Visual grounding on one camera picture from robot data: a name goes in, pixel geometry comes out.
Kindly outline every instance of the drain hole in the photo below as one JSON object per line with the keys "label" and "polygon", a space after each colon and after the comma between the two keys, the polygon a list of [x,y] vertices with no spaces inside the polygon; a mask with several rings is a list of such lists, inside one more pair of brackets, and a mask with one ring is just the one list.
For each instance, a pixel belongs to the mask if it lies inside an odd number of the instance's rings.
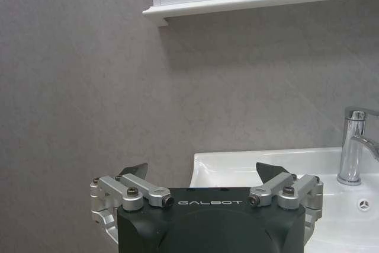
{"label": "drain hole", "polygon": [[358,208],[362,212],[368,212],[370,210],[370,202],[366,199],[359,200]]}

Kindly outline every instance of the white sink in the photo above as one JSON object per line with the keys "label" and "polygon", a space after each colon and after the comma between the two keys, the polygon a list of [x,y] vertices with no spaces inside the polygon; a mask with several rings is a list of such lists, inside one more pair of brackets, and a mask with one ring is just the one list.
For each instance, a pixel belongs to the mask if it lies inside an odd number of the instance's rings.
{"label": "white sink", "polygon": [[280,165],[291,173],[318,175],[324,182],[323,217],[306,253],[379,252],[379,163],[368,151],[361,160],[362,185],[337,182],[341,148],[198,153],[191,187],[261,185],[255,163]]}

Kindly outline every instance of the shelf edge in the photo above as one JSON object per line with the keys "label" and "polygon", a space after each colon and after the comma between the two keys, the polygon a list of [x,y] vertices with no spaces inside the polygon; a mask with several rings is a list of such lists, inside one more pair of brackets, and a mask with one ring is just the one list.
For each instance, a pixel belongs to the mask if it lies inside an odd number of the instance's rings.
{"label": "shelf edge", "polygon": [[165,18],[206,14],[212,12],[233,11],[249,8],[299,4],[327,0],[207,0],[172,5],[152,6],[143,11],[143,15],[158,26],[168,25]]}

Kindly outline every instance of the faucet handle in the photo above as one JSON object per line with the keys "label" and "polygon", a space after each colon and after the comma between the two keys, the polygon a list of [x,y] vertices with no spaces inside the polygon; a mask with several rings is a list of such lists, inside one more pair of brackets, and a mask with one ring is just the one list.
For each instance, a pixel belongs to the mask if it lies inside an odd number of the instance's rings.
{"label": "faucet handle", "polygon": [[379,111],[354,106],[345,108],[345,118],[348,120],[364,121],[367,114],[379,117]]}

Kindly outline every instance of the faucet spout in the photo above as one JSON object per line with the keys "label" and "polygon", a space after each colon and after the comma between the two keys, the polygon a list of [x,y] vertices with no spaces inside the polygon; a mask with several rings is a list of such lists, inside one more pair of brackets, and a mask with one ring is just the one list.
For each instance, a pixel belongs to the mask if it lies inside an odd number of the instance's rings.
{"label": "faucet spout", "polygon": [[359,160],[362,158],[363,146],[370,150],[379,162],[379,143],[364,136],[368,115],[379,117],[379,111],[360,107],[345,109],[345,129],[342,139],[341,165],[337,180],[345,185],[361,184]]}
{"label": "faucet spout", "polygon": [[364,145],[371,152],[372,156],[379,162],[379,143],[369,139],[366,136],[353,136],[351,140]]}

